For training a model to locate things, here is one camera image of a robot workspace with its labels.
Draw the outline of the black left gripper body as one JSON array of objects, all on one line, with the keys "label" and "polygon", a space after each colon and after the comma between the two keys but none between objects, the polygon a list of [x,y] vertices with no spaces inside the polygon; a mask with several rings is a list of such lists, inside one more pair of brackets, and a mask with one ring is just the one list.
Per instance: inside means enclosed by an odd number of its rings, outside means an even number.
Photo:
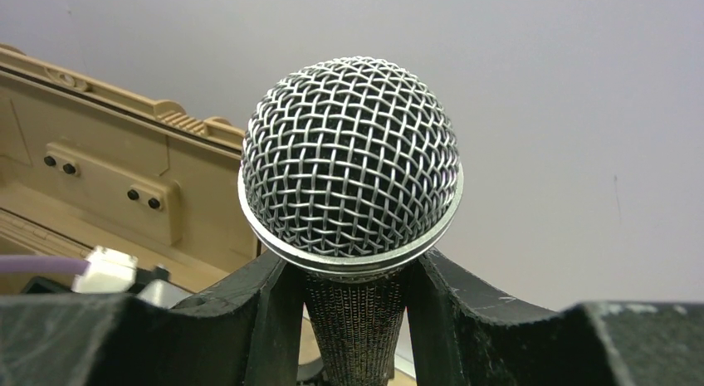
[{"label": "black left gripper body", "polygon": [[[22,294],[61,294],[75,293],[71,286],[52,280],[46,276],[34,276],[22,288]],[[157,266],[152,270],[138,268],[134,284],[126,291],[151,305],[161,308],[174,307],[193,293],[176,286],[170,281],[170,272]]]}]

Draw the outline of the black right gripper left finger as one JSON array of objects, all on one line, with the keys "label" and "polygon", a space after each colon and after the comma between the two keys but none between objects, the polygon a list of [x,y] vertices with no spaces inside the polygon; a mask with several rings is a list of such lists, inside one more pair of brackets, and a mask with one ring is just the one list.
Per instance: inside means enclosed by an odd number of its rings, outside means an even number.
[{"label": "black right gripper left finger", "polygon": [[293,385],[303,280],[265,253],[166,310],[128,294],[1,299],[4,385]]}]

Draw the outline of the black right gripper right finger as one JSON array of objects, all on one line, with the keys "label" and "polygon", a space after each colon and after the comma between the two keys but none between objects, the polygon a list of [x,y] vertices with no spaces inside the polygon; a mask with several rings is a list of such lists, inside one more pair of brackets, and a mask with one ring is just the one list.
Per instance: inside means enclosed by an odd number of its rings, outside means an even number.
[{"label": "black right gripper right finger", "polygon": [[700,385],[703,306],[589,301],[547,310],[436,250],[411,267],[420,385]]}]

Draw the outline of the black microphone silver grille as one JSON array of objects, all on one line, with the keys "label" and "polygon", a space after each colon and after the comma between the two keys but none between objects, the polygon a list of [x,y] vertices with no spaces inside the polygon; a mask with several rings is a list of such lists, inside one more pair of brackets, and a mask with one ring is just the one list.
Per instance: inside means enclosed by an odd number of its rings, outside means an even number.
[{"label": "black microphone silver grille", "polygon": [[385,385],[408,267],[446,232],[463,171],[429,87],[385,59],[347,56],[279,80],[247,123],[238,197],[262,244],[305,274],[333,385]]}]

